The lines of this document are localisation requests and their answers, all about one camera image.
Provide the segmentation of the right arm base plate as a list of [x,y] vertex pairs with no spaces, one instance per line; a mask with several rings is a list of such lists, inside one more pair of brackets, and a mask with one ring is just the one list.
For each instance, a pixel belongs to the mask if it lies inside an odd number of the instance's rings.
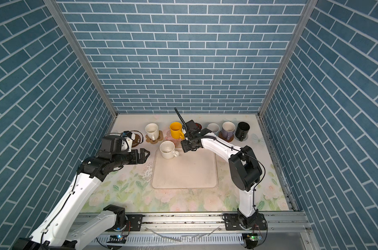
[[222,220],[225,223],[227,231],[239,230],[267,230],[268,225],[264,214],[255,211],[250,217],[245,217],[240,211],[236,214],[225,213],[222,214]]

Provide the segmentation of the white mug top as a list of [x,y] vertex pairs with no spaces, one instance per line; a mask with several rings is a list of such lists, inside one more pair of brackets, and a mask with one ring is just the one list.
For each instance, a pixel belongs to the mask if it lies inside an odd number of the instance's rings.
[[173,159],[180,156],[180,153],[175,149],[175,144],[171,141],[163,142],[159,150],[164,159]]

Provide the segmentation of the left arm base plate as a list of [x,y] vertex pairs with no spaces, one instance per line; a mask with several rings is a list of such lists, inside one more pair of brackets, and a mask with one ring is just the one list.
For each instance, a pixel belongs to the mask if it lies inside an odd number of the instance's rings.
[[108,229],[109,232],[128,232],[140,231],[142,225],[143,215],[141,214],[125,214],[118,215],[115,224]]

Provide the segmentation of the beige serving tray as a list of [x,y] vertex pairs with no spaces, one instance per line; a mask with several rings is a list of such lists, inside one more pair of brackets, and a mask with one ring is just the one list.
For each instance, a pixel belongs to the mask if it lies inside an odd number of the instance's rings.
[[151,180],[154,189],[211,189],[218,185],[216,156],[209,150],[183,152],[165,159],[156,151]]

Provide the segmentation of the yellow mug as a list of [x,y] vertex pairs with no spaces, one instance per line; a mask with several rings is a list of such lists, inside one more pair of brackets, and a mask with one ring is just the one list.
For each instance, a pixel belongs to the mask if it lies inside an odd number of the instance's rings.
[[178,139],[182,139],[184,140],[185,139],[185,136],[184,136],[184,133],[183,133],[183,126],[181,123],[179,122],[173,122],[172,124],[170,124],[170,133],[171,133],[171,136],[178,140]]

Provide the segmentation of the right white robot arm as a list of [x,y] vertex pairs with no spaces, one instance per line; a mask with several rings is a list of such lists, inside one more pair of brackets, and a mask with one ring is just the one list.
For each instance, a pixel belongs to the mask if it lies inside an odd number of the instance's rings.
[[199,148],[210,150],[229,164],[231,179],[239,189],[239,207],[237,216],[240,225],[246,229],[259,227],[267,230],[267,222],[259,212],[255,202],[257,185],[266,173],[249,146],[239,147],[224,142],[209,129],[200,130],[193,120],[183,123],[184,138],[181,141],[183,151],[196,151]]

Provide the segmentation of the pink flower coaster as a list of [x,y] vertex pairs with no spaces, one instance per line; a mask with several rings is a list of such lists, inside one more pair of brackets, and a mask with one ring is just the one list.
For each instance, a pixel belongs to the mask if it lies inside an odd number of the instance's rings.
[[180,138],[178,138],[178,139],[173,138],[173,136],[171,135],[170,130],[168,130],[166,132],[165,141],[171,141],[172,143],[174,143],[175,147],[179,148],[180,147],[180,142],[182,140]]

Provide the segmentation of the purple handle white mug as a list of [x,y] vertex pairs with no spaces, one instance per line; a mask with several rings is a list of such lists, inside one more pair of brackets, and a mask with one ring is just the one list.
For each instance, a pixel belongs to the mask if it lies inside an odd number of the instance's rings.
[[235,132],[235,129],[236,129],[236,126],[234,123],[230,122],[230,121],[226,121],[222,124],[222,134],[225,138],[229,138],[231,137],[232,134],[234,134]]

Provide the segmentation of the black mug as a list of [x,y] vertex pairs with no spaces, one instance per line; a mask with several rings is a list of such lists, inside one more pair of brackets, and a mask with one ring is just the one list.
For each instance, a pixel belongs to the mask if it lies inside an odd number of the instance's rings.
[[239,122],[236,131],[235,131],[235,137],[239,141],[244,141],[248,135],[248,132],[250,130],[250,125],[246,122]]

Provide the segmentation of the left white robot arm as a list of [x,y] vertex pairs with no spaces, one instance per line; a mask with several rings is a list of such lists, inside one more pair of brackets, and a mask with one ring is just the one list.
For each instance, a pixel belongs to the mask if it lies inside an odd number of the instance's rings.
[[70,228],[92,193],[110,173],[125,165],[146,163],[150,152],[133,149],[133,134],[109,134],[102,138],[101,148],[86,158],[76,176],[44,222],[26,238],[16,240],[14,250],[81,250],[106,230],[122,232],[130,227],[125,209],[107,205],[94,219],[75,231]]

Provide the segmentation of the brown wooden round coaster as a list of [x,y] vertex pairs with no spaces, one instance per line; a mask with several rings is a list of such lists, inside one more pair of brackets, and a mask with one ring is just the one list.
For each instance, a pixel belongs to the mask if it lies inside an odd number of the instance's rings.
[[220,132],[218,133],[218,137],[221,138],[221,139],[223,139],[224,141],[230,143],[230,142],[232,142],[233,139],[234,139],[234,134],[232,134],[231,137],[229,137],[229,138],[227,139],[227,138],[225,138],[225,137],[223,136],[222,131],[220,131]]

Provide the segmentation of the dark brown glossy round coaster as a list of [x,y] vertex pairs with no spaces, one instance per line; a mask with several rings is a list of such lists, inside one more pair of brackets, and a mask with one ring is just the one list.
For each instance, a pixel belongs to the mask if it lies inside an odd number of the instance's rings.
[[135,135],[135,137],[134,137],[133,142],[132,142],[132,148],[137,147],[137,146],[139,146],[140,144],[143,143],[143,135],[142,134],[134,133],[133,135]]

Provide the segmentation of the brown paw shaped coaster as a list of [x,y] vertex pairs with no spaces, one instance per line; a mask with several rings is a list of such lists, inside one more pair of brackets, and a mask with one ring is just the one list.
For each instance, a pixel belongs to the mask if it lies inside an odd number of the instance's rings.
[[159,130],[158,138],[156,140],[153,141],[148,135],[146,135],[145,138],[146,138],[147,143],[156,144],[160,141],[163,141],[164,135],[163,135],[163,132]]

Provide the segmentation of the light blue mug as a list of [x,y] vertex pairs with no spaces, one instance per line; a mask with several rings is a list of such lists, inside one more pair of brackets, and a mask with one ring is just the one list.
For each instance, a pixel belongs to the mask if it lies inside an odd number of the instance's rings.
[[218,135],[219,132],[220,132],[220,126],[216,123],[210,123],[208,126],[207,126],[207,129],[210,130],[212,133],[214,133],[215,135]]

